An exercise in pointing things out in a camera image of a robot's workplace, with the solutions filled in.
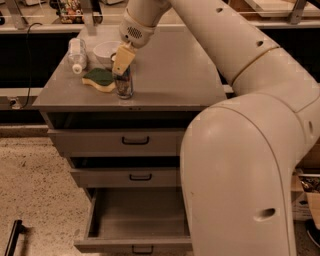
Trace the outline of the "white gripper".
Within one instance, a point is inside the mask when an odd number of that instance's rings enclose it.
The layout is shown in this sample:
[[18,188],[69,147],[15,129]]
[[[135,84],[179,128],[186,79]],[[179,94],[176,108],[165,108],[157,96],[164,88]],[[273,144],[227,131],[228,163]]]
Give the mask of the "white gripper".
[[116,51],[112,72],[122,76],[136,56],[135,48],[144,47],[153,36],[155,28],[141,25],[125,10],[119,32],[126,43],[121,44]]

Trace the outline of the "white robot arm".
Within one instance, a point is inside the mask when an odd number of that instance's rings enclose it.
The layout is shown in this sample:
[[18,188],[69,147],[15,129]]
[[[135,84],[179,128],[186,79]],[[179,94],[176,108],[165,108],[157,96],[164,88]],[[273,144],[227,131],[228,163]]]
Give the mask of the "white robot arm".
[[181,144],[194,256],[296,256],[291,179],[320,137],[318,83],[223,0],[129,0],[115,74],[169,9],[236,93],[202,111]]

